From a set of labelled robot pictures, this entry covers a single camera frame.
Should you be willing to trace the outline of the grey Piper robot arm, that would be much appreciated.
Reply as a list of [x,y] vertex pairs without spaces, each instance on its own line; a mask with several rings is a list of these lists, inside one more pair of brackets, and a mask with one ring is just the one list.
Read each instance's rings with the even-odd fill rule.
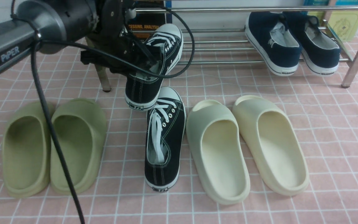
[[146,70],[161,60],[161,53],[135,37],[127,24],[131,17],[133,0],[26,0],[11,13],[11,20],[0,23],[0,74],[30,55],[39,41],[37,51],[51,55],[65,45],[45,41],[76,42],[84,37],[104,53],[81,52],[85,65],[125,76],[135,73],[130,64]]

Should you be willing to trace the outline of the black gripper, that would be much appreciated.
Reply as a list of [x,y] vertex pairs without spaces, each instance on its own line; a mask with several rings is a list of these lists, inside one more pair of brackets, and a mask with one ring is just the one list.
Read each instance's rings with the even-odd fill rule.
[[136,16],[133,0],[98,0],[96,3],[99,23],[96,30],[86,38],[93,44],[93,48],[112,57],[84,50],[80,56],[84,65],[94,64],[109,68],[112,73],[127,76],[135,74],[135,69],[125,62],[147,70],[161,61],[159,47],[142,43],[129,28],[128,20]]

